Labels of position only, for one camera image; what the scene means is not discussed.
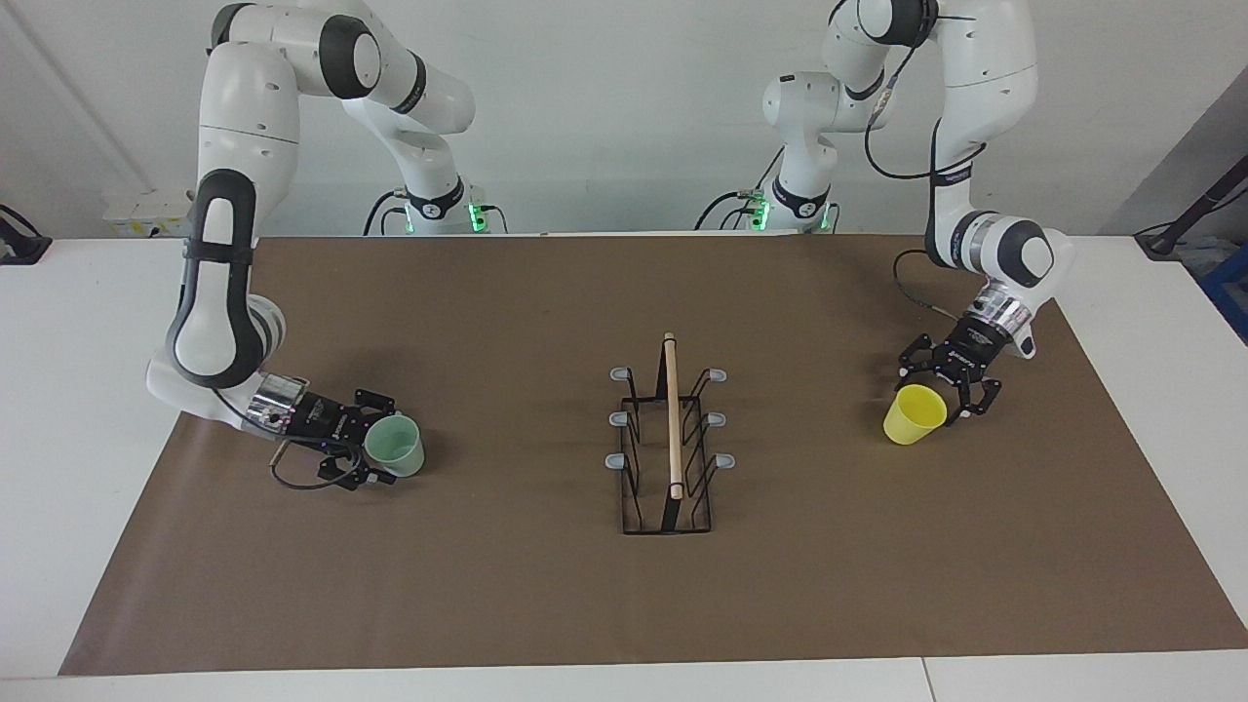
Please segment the pale green plastic cup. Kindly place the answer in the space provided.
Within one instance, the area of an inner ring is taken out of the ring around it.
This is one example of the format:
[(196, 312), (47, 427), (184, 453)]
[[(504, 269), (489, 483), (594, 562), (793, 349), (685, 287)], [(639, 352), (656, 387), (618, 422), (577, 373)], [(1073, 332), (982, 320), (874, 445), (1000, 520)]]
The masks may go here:
[(426, 463), (419, 426), (404, 413), (377, 418), (366, 432), (363, 448), (369, 461), (396, 477), (411, 477)]

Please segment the yellow plastic cup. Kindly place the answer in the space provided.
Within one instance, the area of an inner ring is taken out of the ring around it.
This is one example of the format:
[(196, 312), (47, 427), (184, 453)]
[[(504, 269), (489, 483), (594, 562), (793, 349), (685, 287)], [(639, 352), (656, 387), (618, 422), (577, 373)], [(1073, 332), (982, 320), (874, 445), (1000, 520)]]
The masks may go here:
[(899, 446), (919, 443), (948, 421), (948, 403), (924, 385), (905, 385), (895, 395), (882, 422), (885, 436)]

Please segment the brown table mat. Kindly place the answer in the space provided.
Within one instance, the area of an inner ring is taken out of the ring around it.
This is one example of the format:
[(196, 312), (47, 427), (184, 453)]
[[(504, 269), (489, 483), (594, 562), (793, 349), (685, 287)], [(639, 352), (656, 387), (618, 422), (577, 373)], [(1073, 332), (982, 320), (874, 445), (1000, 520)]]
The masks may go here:
[[(64, 675), (1223, 650), (1248, 630), (1065, 315), (1003, 393), (902, 448), (896, 357), (936, 321), (914, 237), (275, 239), (272, 368), (394, 397), (427, 462), (295, 492), (266, 441), (175, 423)], [(713, 532), (624, 536), (629, 366), (723, 368)]]

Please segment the black stand with pole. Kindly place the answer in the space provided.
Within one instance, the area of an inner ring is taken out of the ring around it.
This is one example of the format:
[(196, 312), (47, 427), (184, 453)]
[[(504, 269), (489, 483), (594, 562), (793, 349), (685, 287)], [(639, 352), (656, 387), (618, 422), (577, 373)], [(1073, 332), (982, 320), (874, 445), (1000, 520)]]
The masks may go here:
[(1133, 235), (1136, 244), (1141, 246), (1146, 257), (1169, 259), (1181, 239), (1192, 227), (1211, 214), (1219, 212), (1236, 204), (1236, 200), (1248, 195), (1248, 154), (1244, 154), (1228, 172), (1217, 179), (1184, 214), (1172, 221), (1146, 227)]

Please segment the blue crate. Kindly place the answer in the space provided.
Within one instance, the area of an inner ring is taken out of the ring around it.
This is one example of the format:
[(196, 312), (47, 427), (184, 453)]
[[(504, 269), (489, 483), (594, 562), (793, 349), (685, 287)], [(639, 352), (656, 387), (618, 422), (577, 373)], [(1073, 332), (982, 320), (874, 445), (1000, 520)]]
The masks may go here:
[(1248, 345), (1248, 244), (1199, 277), (1197, 284), (1226, 324)]

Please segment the white power strip box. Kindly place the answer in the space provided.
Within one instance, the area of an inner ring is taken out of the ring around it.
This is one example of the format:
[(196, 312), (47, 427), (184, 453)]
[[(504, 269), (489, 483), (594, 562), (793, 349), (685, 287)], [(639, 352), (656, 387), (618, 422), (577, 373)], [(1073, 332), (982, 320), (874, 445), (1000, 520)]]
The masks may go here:
[(193, 196), (186, 190), (155, 190), (106, 199), (102, 221), (119, 237), (186, 237)]

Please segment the black table clamp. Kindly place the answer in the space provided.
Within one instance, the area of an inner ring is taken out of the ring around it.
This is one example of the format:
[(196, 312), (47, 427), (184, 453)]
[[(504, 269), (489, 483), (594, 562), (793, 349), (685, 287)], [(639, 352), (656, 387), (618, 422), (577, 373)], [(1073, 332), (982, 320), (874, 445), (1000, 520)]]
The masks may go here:
[(51, 244), (22, 214), (0, 204), (0, 266), (35, 265)]

